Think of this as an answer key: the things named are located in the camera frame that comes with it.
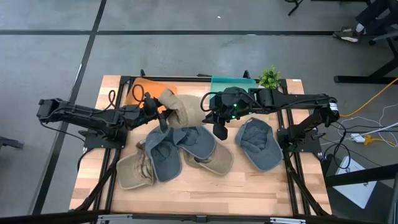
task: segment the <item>green plant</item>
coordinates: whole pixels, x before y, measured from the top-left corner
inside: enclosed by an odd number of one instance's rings
[[[275,67],[271,65],[269,70],[262,71],[262,75],[260,76],[260,85],[266,87],[270,90],[275,90],[278,88],[280,83],[280,72],[275,72]]]

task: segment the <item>wooden tabletop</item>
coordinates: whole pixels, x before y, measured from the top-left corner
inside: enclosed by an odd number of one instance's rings
[[[96,108],[103,109],[108,105],[110,90],[118,92],[120,76],[105,75],[99,91]],[[174,85],[178,94],[203,96],[210,91],[210,83],[205,82],[164,82]],[[287,80],[289,93],[302,94],[301,80]],[[308,116],[307,110],[293,110],[293,119],[297,124]],[[274,133],[278,128],[277,114],[254,114],[272,126]],[[289,188],[285,165],[281,162],[276,168],[258,171],[235,144],[234,137],[239,127],[250,116],[234,120],[226,125],[228,138],[220,141],[234,155],[231,171],[226,176],[215,175],[205,169],[192,168],[182,159],[182,172],[169,182],[156,182],[154,186],[143,186],[138,189],[122,190],[118,181],[114,188],[112,212],[119,213],[161,213],[161,214],[207,214],[207,215],[259,215],[291,216]],[[135,154],[136,142],[145,139],[149,131],[159,125],[151,121],[129,132],[126,147],[121,158]],[[315,200],[322,208],[331,213],[322,169],[318,159],[311,153],[300,153],[305,183]],[[98,183],[104,149],[94,149],[81,161],[70,208],[76,208]],[[105,185],[100,208],[104,208],[108,184]],[[303,213],[299,188],[295,186],[300,213]]]

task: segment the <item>gray floor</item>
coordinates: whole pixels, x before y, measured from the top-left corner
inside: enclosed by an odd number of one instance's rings
[[[99,0],[0,0],[0,29],[91,30],[99,4]],[[353,24],[365,4],[304,1],[292,17],[287,17],[292,6],[280,0],[108,1],[99,29],[335,30]],[[1,217],[29,212],[55,136],[39,125],[37,103],[41,98],[68,98],[87,40],[85,35],[0,35],[0,136],[25,142],[21,151],[10,147],[0,151]],[[336,97],[341,113],[346,114],[383,85],[339,85],[333,82],[333,76],[368,75],[391,58],[384,42],[370,47],[366,41],[349,44],[331,37],[97,36],[76,102],[94,106],[103,75],[137,75],[143,68],[147,75],[241,77],[249,70],[256,77],[275,65],[283,78],[302,79],[306,93]],[[397,87],[388,89],[358,116],[379,120],[383,107],[398,103]],[[398,106],[387,109],[383,124],[396,122],[397,113]],[[344,124],[374,125],[360,119]],[[71,133],[77,130],[75,126],[68,129]],[[328,139],[339,138],[334,128],[321,130]],[[397,162],[398,150],[383,142],[367,147],[348,142],[347,146],[380,165]],[[43,212],[67,211],[81,149],[79,140],[65,138]],[[375,166],[357,155],[353,158],[367,168]],[[332,207],[336,214],[341,213],[338,205]]]

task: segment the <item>desk leg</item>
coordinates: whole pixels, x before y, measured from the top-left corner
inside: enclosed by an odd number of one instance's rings
[[[290,12],[288,13],[288,16],[291,16],[292,13],[293,13],[294,11],[296,11],[296,9],[299,8],[301,2],[303,2],[303,0],[301,0],[301,1],[295,0],[295,1],[294,1],[294,4],[296,4],[296,6],[294,6],[294,8],[293,8],[292,10],[290,10]]]
[[[335,83],[365,83],[365,84],[389,84],[394,81],[396,78],[394,77],[383,77],[387,75],[389,72],[393,71],[398,67],[398,58],[394,58],[377,71],[375,71],[372,75],[362,77],[362,76],[345,76],[345,75],[337,75],[333,79]]]

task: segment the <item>shoe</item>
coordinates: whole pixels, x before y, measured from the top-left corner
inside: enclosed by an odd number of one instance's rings
[[[334,32],[333,36],[340,40],[347,40],[356,43],[361,34],[352,27],[343,27],[341,28],[341,31]]]

